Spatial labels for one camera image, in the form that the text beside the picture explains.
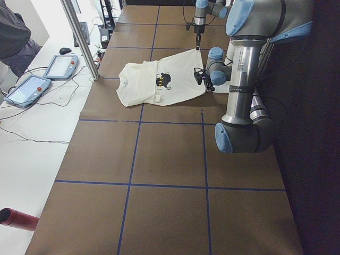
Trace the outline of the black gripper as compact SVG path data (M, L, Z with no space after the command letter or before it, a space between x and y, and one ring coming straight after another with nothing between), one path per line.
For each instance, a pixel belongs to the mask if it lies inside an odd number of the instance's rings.
M205 87L206 87L206 92L215 91L214 85L212 84L210 77L207 76L203 80L204 80L204 84L205 84Z
M194 32L196 33L195 48L196 50L199 50L200 43L201 43L201 34L203 34L205 31L205 24L194 23L193 26L194 26Z

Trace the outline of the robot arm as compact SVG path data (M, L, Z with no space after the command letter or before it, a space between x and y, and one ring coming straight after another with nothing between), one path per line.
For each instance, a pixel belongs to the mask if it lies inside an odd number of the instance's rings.
M196 1L195 16L193 18L196 50L200 48L201 35L205 31L207 14L223 19L227 16L227 12L226 1L215 1L214 3L208 0Z
M212 84L230 79L226 114L215 126L217 147L225 153L261 152L270 147L275 124L256 95L259 61L266 42L305 38L312 27L314 1L235 1L226 33L233 46L232 65L208 57Z

